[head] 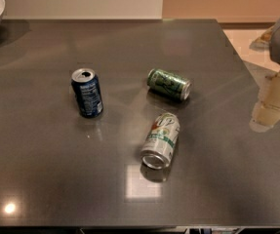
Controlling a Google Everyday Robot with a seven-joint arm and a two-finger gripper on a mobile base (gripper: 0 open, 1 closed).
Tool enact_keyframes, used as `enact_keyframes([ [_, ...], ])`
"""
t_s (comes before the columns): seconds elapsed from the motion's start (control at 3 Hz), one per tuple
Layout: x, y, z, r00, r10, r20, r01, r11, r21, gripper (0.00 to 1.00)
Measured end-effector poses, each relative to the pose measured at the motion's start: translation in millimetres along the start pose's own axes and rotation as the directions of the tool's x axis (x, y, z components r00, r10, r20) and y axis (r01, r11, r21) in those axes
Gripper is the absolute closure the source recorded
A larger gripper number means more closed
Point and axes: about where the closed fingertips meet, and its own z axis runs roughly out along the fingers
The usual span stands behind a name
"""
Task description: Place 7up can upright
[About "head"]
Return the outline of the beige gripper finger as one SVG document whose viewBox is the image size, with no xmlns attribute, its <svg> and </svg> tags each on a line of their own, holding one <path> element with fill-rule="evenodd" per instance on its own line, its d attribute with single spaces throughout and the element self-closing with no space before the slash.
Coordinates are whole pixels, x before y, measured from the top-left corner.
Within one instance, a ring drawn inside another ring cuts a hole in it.
<svg viewBox="0 0 280 234">
<path fill-rule="evenodd" d="M 260 86 L 259 101 L 254 108 L 254 121 L 272 127 L 280 120 L 280 71 L 267 74 Z"/>
</svg>

